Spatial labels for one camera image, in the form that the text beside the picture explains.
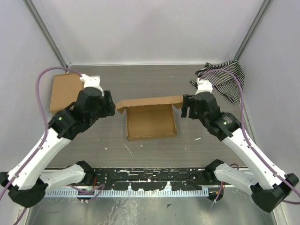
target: cardboard box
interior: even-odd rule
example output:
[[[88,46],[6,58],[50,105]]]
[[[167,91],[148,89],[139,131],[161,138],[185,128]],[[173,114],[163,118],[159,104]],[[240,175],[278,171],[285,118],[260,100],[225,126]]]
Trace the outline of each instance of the cardboard box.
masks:
[[[182,107],[182,96],[123,100],[116,105],[119,113],[126,110],[129,141],[175,137],[177,129],[173,106]]]
[[[54,76],[50,112],[54,115],[77,100],[78,93],[83,89],[84,83],[77,74],[62,74]]]

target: black and white striped fabric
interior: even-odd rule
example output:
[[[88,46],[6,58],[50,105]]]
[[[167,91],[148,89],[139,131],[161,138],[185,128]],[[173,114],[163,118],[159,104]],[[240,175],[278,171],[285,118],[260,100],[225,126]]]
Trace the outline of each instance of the black and white striped fabric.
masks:
[[[218,65],[212,65],[207,62],[203,69],[196,72],[197,77],[209,80],[217,92],[227,96],[232,103],[238,102],[240,99],[239,87],[230,75],[222,71],[215,71],[209,73],[208,75],[204,75],[213,69],[224,69],[233,73],[239,80],[243,89],[245,75],[239,62],[236,60],[229,60]],[[190,82],[197,88],[197,78],[191,80]]]

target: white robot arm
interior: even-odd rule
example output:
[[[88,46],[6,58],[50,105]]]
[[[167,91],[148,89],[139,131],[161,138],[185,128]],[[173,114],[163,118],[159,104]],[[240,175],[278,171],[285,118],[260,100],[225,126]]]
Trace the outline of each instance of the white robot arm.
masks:
[[[46,193],[55,188],[78,182],[88,184],[94,178],[94,170],[84,161],[63,170],[41,175],[54,156],[78,133],[87,130],[98,118],[115,114],[110,91],[102,90],[99,77],[82,74],[80,80],[84,82],[84,89],[79,92],[77,101],[57,112],[50,120],[44,144],[9,187],[8,195],[11,199],[26,208],[37,204]],[[14,169],[8,173],[0,173],[2,186],[6,186],[14,177],[20,166],[37,149],[39,142]]]
[[[196,94],[184,95],[181,117],[199,119],[210,134],[216,136],[225,145],[231,148],[248,166],[252,174],[231,168],[221,160],[216,159],[205,170],[209,180],[218,180],[234,185],[252,196],[254,202],[264,211],[271,212],[291,192],[261,159],[250,149],[242,133],[240,122],[231,113],[221,112],[215,97],[212,95],[212,85],[207,80],[197,79]],[[246,133],[251,146],[270,165],[277,175],[284,177],[293,187],[299,179],[295,174],[286,174],[279,169],[259,149]]]

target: purple cable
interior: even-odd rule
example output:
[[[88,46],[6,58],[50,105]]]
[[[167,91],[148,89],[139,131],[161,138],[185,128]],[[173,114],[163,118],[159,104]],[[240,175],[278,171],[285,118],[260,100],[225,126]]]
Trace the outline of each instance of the purple cable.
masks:
[[[100,184],[99,186],[93,188],[92,190],[97,190],[99,188],[101,188],[101,189],[100,189],[100,191],[94,197],[92,197],[91,199],[89,199],[88,202],[91,202],[91,201],[95,200],[99,196],[99,194],[101,194],[101,192],[103,191],[104,187],[105,187],[104,184]]]
[[[279,174],[277,174],[277,172],[263,159],[263,157],[256,151],[256,149],[254,147],[251,146],[251,143],[246,135],[246,130],[245,130],[245,125],[244,125],[244,97],[243,97],[243,90],[242,87],[240,86],[240,82],[238,81],[238,79],[235,77],[235,75],[227,70],[224,69],[213,69],[203,75],[207,75],[210,74],[212,72],[224,72],[227,73],[228,75],[230,75],[234,81],[237,83],[238,87],[239,87],[239,91],[240,91],[240,113],[241,113],[241,130],[243,133],[243,136],[248,144],[248,146],[251,148],[251,150],[256,154],[256,156],[263,162],[263,164],[274,174],[276,175],[282,182],[284,182],[292,191],[294,191],[298,197],[300,198],[300,192],[293,187],[289,182],[287,182],[284,178],[282,178],[281,176],[279,176]],[[294,204],[294,205],[300,205],[300,202],[291,202],[291,201],[287,201],[287,200],[283,200],[282,202],[284,203],[288,203],[288,204]]]
[[[81,193],[87,193],[87,194],[90,194],[92,191],[95,191],[95,190],[98,190],[99,188],[101,188],[101,191],[104,189],[105,185],[104,184],[100,184],[99,186],[96,186],[94,187],[93,189],[91,189],[90,191],[86,191],[86,190],[82,190],[82,189],[79,189],[79,188],[76,188],[74,187],[73,185],[67,185],[69,186],[70,188],[73,188],[74,190],[76,191],[79,191]]]
[[[47,123],[47,118],[46,118],[46,115],[45,115],[45,112],[43,110],[43,106],[42,106],[42,101],[41,101],[41,98],[40,98],[40,95],[39,95],[39,82],[41,80],[41,77],[47,73],[48,71],[50,70],[55,70],[55,69],[62,69],[62,70],[67,70],[69,72],[73,72],[73,73],[76,73],[78,76],[82,76],[79,72],[77,71],[74,71],[72,69],[69,69],[69,68],[66,68],[66,67],[50,67],[48,69],[45,69],[44,71],[42,71],[38,77],[37,77],[37,81],[36,81],[36,97],[37,97],[37,104],[38,104],[38,107],[39,107],[39,110],[41,112],[41,115],[42,115],[42,119],[43,119],[43,124],[44,124],[44,128],[45,128],[45,133],[44,133],[44,136],[43,136],[43,139],[42,141],[40,142],[40,144],[38,145],[38,147],[35,149],[35,151],[29,156],[29,158],[25,161],[25,163],[20,166],[20,168],[17,170],[17,172],[14,174],[14,176],[12,177],[12,179],[7,183],[7,185],[4,187],[4,189],[1,191],[1,194],[0,194],[0,201],[1,199],[3,198],[4,196],[4,193],[6,192],[6,190],[8,189],[8,187],[14,182],[14,180],[16,179],[16,177],[20,174],[20,172],[25,168],[25,166],[34,158],[34,156],[37,154],[37,152],[40,150],[40,148],[43,146],[43,144],[45,143],[45,140],[48,136],[48,123]]]
[[[15,221],[15,223],[13,225],[17,225],[21,221],[21,219],[24,216],[26,210],[27,210],[27,208],[23,209],[22,213],[19,215],[19,217],[17,218],[17,220]]]
[[[240,166],[237,165],[236,163],[232,163],[232,164],[230,164],[229,166],[233,166],[233,165],[237,167],[237,170],[239,170]],[[221,184],[220,184],[220,188],[219,188],[219,191],[218,191],[218,193],[217,193],[217,196],[216,196],[216,198],[215,198],[215,200],[214,200],[215,203],[217,202],[217,199],[219,198],[219,196],[220,196],[220,194],[221,194],[222,186],[223,186],[223,185],[224,185],[224,182],[222,181]]]

